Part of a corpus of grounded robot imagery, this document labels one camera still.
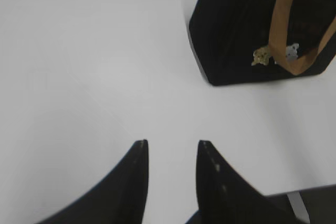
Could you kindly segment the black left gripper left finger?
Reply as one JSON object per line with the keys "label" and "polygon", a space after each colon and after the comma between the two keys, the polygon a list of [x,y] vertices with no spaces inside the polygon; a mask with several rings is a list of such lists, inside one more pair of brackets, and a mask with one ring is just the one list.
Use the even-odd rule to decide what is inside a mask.
{"label": "black left gripper left finger", "polygon": [[138,140],[104,179],[42,223],[142,223],[148,184],[148,142]]}

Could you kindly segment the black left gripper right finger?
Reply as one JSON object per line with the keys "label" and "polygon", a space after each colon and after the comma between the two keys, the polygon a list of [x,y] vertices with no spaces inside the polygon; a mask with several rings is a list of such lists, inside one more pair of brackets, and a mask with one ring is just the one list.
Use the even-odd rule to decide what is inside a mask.
{"label": "black left gripper right finger", "polygon": [[187,223],[300,223],[281,198],[283,208],[246,182],[215,146],[200,140],[196,159],[198,211]]}

